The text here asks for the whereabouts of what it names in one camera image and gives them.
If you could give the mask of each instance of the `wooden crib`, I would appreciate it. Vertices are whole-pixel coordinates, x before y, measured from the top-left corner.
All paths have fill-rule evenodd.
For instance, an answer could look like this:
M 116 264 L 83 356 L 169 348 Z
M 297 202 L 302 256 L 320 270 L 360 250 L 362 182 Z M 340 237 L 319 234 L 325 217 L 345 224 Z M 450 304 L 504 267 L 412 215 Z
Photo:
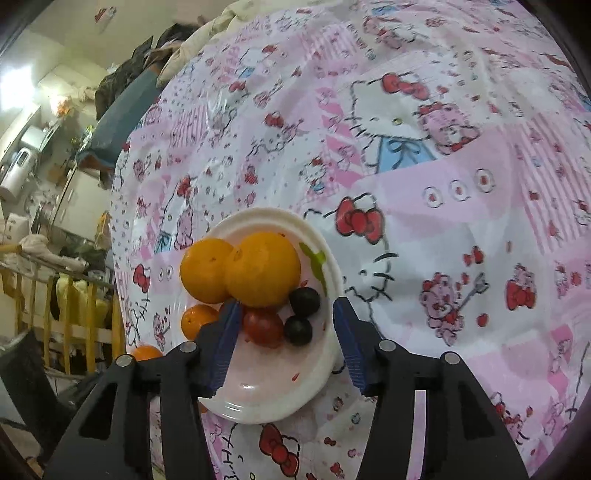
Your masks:
M 30 328 L 41 329 L 43 331 L 43 351 L 44 362 L 47 368 L 50 367 L 50 341 L 51 334 L 61 334 L 63 343 L 61 345 L 64 353 L 64 370 L 66 375 L 71 374 L 70 369 L 70 347 L 73 339 L 84 340 L 84 351 L 86 354 L 87 373 L 94 372 L 96 369 L 95 345 L 99 343 L 110 343 L 112 346 L 113 359 L 125 353 L 125 332 L 119 306 L 119 297 L 113 292 L 112 309 L 112 328 L 96 327 L 95 308 L 97 288 L 105 288 L 113 291 L 113 285 L 90 278 L 83 274 L 77 274 L 57 265 L 50 264 L 36 257 L 24 253 L 20 245 L 0 245 L 0 256 L 5 254 L 17 254 L 28 261 L 33 266 L 32 274 L 25 274 L 15 268 L 11 268 L 0 262 L 0 277 L 2 279 L 2 289 L 6 296 L 14 300 L 14 335 Z M 54 288 L 55 278 L 53 275 L 49 278 L 41 278 L 40 268 L 45 271 L 51 270 L 54 273 L 63 273 L 67 275 L 67 299 L 65 313 L 62 316 L 63 321 L 54 319 L 51 315 L 50 302 L 51 292 Z M 74 299 L 74 281 L 85 280 L 88 283 L 86 318 L 85 325 L 75 325 L 72 323 L 73 308 L 76 307 Z M 40 286 L 44 286 L 45 302 L 42 308 L 42 314 L 38 314 L 39 308 L 35 308 L 38 303 L 37 291 Z M 28 301 L 25 299 L 25 293 L 28 293 Z

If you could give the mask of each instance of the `white bowl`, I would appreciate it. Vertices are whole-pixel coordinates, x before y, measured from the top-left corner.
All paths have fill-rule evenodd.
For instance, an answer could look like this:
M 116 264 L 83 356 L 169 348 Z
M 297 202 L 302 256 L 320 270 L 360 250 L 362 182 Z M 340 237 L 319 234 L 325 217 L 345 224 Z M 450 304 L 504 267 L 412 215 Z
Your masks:
M 341 273 L 326 241 L 291 212 L 275 208 L 243 210 L 224 219 L 208 236 L 237 245 L 243 237 L 259 231 L 282 233 L 290 240 L 300 257 L 301 280 L 320 293 L 322 303 L 319 312 L 310 317 L 314 335 L 304 347 L 283 342 L 277 349 L 263 348 L 240 332 L 223 387 L 213 398 L 199 399 L 217 415 L 251 424 L 288 417 L 322 389 L 340 351 L 332 322 L 332 304 L 343 295 Z M 326 291 L 314 276 L 310 257 L 304 254 L 301 243 L 314 254 L 324 253 L 322 274 Z M 289 305 L 278 313 L 283 321 L 293 314 Z

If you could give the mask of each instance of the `orange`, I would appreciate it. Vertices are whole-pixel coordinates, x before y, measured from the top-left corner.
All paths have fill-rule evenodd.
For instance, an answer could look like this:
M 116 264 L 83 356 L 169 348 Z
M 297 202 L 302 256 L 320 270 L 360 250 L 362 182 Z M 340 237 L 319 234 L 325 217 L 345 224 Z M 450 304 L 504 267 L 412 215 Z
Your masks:
M 232 246 L 219 238 L 204 238 L 187 248 L 180 276 L 189 295 L 203 303 L 221 303 L 230 298 L 223 270 L 231 252 Z
M 151 358 L 163 356 L 162 352 L 152 345 L 140 345 L 133 352 L 131 352 L 131 355 L 138 362 L 141 362 L 142 360 L 150 360 Z
M 206 323 L 217 320 L 217 310 L 209 305 L 195 305 L 183 313 L 181 318 L 181 330 L 187 340 L 195 340 L 199 330 Z
M 244 237 L 226 262 L 226 288 L 248 307 L 278 307 L 300 284 L 296 249 L 280 233 L 257 232 Z

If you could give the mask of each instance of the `hello kitty tablecloth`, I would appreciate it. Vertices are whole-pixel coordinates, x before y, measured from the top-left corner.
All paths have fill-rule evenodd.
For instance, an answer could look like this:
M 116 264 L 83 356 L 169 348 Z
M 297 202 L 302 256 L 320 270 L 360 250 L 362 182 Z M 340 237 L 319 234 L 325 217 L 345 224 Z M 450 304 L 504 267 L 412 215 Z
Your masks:
M 325 235 L 361 318 L 411 352 L 461 354 L 533 473 L 589 386 L 590 109 L 517 2 L 257 18 L 189 62 L 121 152 L 111 229 L 128 350 L 185 340 L 184 249 L 241 209 L 289 209 Z M 220 480 L 353 479 L 374 408 L 337 365 L 285 420 L 202 420 Z M 157 405 L 152 419 L 161 466 Z

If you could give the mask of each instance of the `cherry tomato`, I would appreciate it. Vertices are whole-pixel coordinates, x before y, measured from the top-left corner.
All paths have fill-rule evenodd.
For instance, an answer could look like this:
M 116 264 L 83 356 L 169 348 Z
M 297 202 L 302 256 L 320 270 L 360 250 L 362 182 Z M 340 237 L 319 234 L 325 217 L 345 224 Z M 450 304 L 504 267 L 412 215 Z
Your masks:
M 250 339 L 259 346 L 277 348 L 283 341 L 283 322 L 269 309 L 246 309 L 242 327 Z

